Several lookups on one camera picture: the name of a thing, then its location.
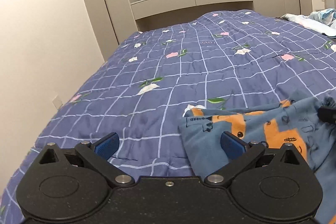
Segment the blue orange patterned pants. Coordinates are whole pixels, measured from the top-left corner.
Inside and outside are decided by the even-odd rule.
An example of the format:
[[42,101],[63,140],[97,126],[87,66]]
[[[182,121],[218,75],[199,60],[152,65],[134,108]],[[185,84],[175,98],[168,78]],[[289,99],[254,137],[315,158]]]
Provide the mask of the blue orange patterned pants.
[[183,146],[194,174],[205,178],[228,164],[221,134],[269,148],[293,144],[316,175],[323,190],[317,211],[320,223],[335,223],[335,123],[318,117],[320,107],[335,109],[335,99],[308,97],[297,90],[287,100],[250,109],[215,110],[193,107],[178,122]]

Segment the purple checked floral quilt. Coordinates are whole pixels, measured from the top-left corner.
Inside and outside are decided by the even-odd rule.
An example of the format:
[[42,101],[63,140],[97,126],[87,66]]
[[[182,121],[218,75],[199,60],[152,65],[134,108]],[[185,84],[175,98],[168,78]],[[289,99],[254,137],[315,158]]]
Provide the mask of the purple checked floral quilt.
[[23,219],[17,186],[48,143],[118,133],[110,162],[133,177],[190,176],[178,121],[192,105],[229,110],[301,90],[335,95],[335,40],[254,11],[216,11],[125,40],[49,121],[2,195],[1,223]]

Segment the white wall outlet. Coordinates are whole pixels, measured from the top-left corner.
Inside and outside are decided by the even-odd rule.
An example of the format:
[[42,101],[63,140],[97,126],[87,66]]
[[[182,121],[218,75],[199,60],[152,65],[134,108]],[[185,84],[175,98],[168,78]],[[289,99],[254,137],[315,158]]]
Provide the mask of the white wall outlet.
[[54,105],[56,110],[60,110],[62,108],[63,101],[58,94],[56,94],[56,96],[54,96],[54,98],[52,99],[52,104]]

